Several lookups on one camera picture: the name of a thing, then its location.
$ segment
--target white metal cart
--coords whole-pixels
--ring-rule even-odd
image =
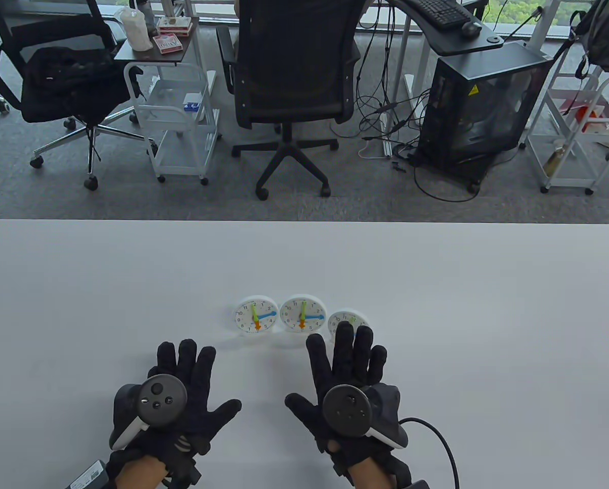
[[[604,89],[609,86],[609,78],[600,84],[602,69],[596,67],[593,73],[588,74],[587,81],[584,81],[584,89],[554,88],[558,79],[574,77],[574,74],[561,72],[567,53],[568,50],[561,56],[526,140],[519,147],[530,149],[533,166],[538,170],[540,177],[540,191],[543,194],[552,186],[572,186],[584,188],[585,193],[591,195],[609,170],[609,152],[603,161],[592,161],[586,154],[583,144],[601,143],[609,146],[609,103],[602,95]],[[563,108],[565,103],[568,105],[567,109]],[[570,110],[570,105],[587,106],[580,121],[576,117],[578,111]],[[552,134],[536,132],[545,107],[549,109],[553,118],[553,127],[556,129]],[[599,117],[591,117],[596,107],[602,107],[602,111]],[[588,124],[596,124],[597,128],[605,128],[605,130],[586,132]],[[556,150],[556,142],[559,142],[563,155],[558,156],[558,164],[547,175],[544,165]]]
[[[124,70],[128,90],[132,91],[128,72],[132,67],[156,67],[159,79],[146,101],[133,98],[153,170],[159,182],[165,175],[197,175],[202,185],[218,136],[218,110],[213,110],[207,88],[207,74],[191,63],[167,63],[131,61]],[[185,112],[184,98],[188,93],[198,93],[202,102],[197,112]],[[154,130],[164,134],[157,145],[151,139]]]

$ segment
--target black bag on chair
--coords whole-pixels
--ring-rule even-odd
[[[136,80],[141,72],[137,67],[130,70],[136,96],[141,93]],[[107,49],[42,47],[25,67],[21,115],[27,122],[47,121],[49,104],[53,104],[54,118],[75,116],[95,126],[129,98],[123,67]]]

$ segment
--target clock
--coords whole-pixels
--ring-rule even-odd
[[[280,308],[280,319],[289,331],[311,333],[325,324],[327,309],[313,295],[293,295]]]
[[[370,326],[368,324],[368,320],[366,319],[365,314],[362,314],[361,312],[350,308],[341,309],[332,314],[327,320],[327,328],[329,329],[329,332],[332,335],[332,341],[334,341],[334,337],[337,333],[337,328],[339,327],[339,323],[342,321],[348,321],[352,325],[352,328],[354,328],[355,335],[356,328],[362,326],[362,324],[365,324],[365,326]]]
[[[265,295],[244,298],[234,310],[234,324],[245,333],[261,333],[270,329],[278,319],[279,308]]]

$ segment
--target computer mouse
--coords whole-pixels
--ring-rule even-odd
[[[478,22],[466,22],[461,28],[461,35],[465,39],[476,39],[481,34],[483,27]]]

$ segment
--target blue clock hand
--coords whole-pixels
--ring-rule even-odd
[[[277,316],[277,313],[275,311],[269,312],[268,314],[262,314],[262,316],[257,316],[257,319],[263,319],[265,317],[269,317],[269,316]]]

